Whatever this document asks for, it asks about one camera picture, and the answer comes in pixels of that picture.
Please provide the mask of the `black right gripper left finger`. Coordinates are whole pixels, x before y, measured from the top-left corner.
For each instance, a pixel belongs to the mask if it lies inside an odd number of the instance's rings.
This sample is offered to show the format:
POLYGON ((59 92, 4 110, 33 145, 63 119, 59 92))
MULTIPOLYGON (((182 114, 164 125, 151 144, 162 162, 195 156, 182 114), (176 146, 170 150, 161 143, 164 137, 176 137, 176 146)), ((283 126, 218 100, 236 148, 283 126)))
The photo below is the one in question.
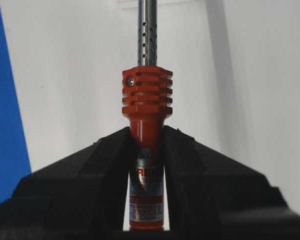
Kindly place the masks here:
POLYGON ((122 231, 135 153, 125 127, 23 177, 0 204, 0 240, 106 240, 122 231))

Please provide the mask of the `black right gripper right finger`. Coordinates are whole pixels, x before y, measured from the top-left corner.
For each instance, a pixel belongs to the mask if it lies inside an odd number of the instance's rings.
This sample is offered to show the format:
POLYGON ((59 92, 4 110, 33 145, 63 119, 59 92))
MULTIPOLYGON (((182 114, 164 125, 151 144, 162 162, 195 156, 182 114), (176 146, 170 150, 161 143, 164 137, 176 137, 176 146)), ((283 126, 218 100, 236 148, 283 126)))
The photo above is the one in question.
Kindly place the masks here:
POLYGON ((163 129, 170 229, 183 240, 300 240, 277 187, 172 127, 163 129))

